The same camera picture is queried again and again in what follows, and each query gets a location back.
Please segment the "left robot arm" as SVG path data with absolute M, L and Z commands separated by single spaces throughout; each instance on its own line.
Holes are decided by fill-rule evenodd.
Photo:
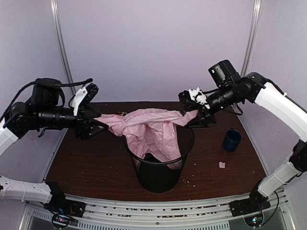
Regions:
M 72 129 L 82 140 L 108 130 L 107 124 L 86 115 L 86 111 L 101 115 L 89 105 L 98 90 L 91 78 L 75 83 L 38 78 L 26 84 L 0 117 L 0 153 L 4 154 L 31 130 L 42 137 L 46 130 Z M 29 183 L 1 176 L 0 198 L 51 204 L 59 213 L 69 209 L 57 183 Z

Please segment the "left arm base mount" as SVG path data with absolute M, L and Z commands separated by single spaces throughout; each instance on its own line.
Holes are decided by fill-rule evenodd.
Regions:
M 51 224 L 56 229 L 63 229 L 72 223 L 76 223 L 76 218 L 82 218 L 86 204 L 80 201 L 62 199 L 60 201 L 51 200 L 48 204 L 41 203 L 44 209 L 51 214 Z

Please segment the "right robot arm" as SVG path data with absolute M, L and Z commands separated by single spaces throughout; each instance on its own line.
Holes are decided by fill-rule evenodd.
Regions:
M 217 89 L 189 89 L 178 95 L 185 111 L 197 110 L 186 127 L 208 127 L 215 124 L 214 114 L 227 107 L 249 101 L 271 112 L 299 137 L 293 153 L 272 174 L 260 181 L 246 200 L 249 211 L 257 211 L 277 189 L 307 170 L 307 112 L 287 96 L 272 80 L 251 72 L 241 77 L 226 59 L 209 68 Z

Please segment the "black mesh trash bin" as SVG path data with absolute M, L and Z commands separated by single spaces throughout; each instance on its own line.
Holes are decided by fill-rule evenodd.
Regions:
M 165 193 L 173 189 L 179 181 L 187 157 L 194 146 L 194 132 L 191 128 L 176 127 L 179 156 L 172 161 L 162 162 L 146 152 L 144 158 L 135 156 L 123 138 L 130 155 L 140 185 L 152 193 Z

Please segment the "pink plastic trash bag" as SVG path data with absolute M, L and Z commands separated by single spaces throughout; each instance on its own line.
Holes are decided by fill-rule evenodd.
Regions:
M 160 162 L 169 162 L 181 157 L 177 126 L 184 127 L 197 113 L 147 108 L 126 115 L 102 114 L 96 120 L 107 124 L 115 136 L 124 136 L 133 157 L 143 160 L 150 153 Z

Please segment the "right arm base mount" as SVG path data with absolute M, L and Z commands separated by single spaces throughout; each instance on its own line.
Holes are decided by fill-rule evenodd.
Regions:
M 268 199 L 246 198 L 229 203 L 232 217 L 243 217 L 251 228 L 259 228 L 264 223 L 263 211 L 271 207 Z

